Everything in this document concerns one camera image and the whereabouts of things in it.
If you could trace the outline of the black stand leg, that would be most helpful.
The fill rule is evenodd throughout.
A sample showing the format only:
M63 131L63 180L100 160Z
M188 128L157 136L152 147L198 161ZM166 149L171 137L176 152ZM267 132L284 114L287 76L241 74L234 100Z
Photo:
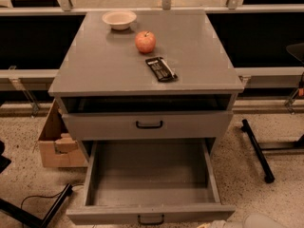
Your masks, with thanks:
M33 210L27 210L24 204L34 196L24 198L19 206L16 206L5 199L0 199L0 212L19 221L28 228L47 228L53 218L61 209L66 199L72 194L73 186L69 183L62 191L53 196L38 196L37 199L54 199L52 204L43 207L41 204Z
M254 148L256 152L256 156L264 171L265 174L264 180L266 183L274 182L275 176L264 156L265 151L295 152L295 151L304 150L304 134L298 140L292 142L258 142L248 121L246 119L243 119L241 122L242 122L241 130L248 135L251 145Z

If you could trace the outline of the black stand leg left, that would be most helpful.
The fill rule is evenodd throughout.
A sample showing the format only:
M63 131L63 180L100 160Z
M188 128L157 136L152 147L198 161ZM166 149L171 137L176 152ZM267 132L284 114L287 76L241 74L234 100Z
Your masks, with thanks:
M27 210L24 204L34 196L24 198L19 206L16 206L5 199L0 199L0 212L19 221L28 228L47 228L53 218L61 209L66 199L72 194L73 186L69 183L62 191L53 196L38 196L37 199L54 199L52 204L43 207L41 204L33 210Z

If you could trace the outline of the black stand leg right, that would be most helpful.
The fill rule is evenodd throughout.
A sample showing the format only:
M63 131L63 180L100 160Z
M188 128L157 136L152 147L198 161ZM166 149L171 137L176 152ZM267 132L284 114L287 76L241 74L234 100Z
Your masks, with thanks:
M304 134L298 140L292 142L258 142L248 121L246 119L243 119L241 122L242 122L241 130L248 135L251 145L254 148L256 152L256 156L264 171L265 174L264 180L266 183L274 182L275 176L264 156L265 151L295 152L295 151L304 150Z

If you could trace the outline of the red apple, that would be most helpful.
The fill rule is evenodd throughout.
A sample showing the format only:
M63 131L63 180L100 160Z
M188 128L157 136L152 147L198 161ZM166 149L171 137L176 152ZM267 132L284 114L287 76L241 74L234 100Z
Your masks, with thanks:
M141 53L150 53L156 46L156 37L151 31L141 31L135 37L135 46Z

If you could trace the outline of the grey drawer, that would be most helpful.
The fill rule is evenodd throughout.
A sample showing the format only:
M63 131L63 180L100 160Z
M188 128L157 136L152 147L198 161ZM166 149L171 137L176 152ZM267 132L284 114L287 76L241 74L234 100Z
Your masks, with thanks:
M221 138L232 120L230 111L194 113L64 114L75 140Z
M161 225L228 219L204 139L95 142L77 225Z

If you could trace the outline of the grey top drawer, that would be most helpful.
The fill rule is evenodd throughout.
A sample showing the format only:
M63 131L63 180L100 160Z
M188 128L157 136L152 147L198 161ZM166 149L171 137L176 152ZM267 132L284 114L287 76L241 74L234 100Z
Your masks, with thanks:
M194 113L64 114L75 140L221 138L232 120L230 111Z

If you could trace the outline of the grey drawer cabinet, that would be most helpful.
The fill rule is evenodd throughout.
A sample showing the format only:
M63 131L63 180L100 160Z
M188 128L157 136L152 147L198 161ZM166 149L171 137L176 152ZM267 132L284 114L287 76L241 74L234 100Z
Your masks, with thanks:
M63 115L232 112L243 85L204 10L140 10L125 31L111 30L102 16L85 15L49 90ZM141 31L156 37L150 53L135 46ZM178 79L159 82L145 62L155 57ZM181 139L204 139L214 150L222 137ZM76 141L86 156L96 142Z

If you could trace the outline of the white paper bowl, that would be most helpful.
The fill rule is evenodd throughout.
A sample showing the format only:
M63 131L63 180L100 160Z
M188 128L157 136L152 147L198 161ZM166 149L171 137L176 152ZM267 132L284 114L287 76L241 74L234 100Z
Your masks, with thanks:
M109 11L103 15L103 21L115 30L125 30L135 22L137 15L129 10Z

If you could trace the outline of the black chair edge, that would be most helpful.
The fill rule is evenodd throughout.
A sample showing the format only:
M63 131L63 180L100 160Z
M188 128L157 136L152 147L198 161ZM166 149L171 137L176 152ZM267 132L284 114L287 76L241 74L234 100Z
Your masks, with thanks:
M2 173L11 164L11 160L3 156L4 151L5 144L0 141L0 173Z

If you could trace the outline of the black snack bar wrapper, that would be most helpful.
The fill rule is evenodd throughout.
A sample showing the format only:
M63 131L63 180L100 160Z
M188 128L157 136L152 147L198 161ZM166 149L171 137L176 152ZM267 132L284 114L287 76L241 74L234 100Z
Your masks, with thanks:
M145 62L159 82L167 83L178 79L178 75L168 66L162 57L149 58Z

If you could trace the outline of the brown cardboard box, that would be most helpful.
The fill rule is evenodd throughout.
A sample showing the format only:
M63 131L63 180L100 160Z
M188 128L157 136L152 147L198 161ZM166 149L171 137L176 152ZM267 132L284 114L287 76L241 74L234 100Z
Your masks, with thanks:
M53 101L47 114L38 147L42 165L46 168L87 167L86 157L69 135L56 101Z

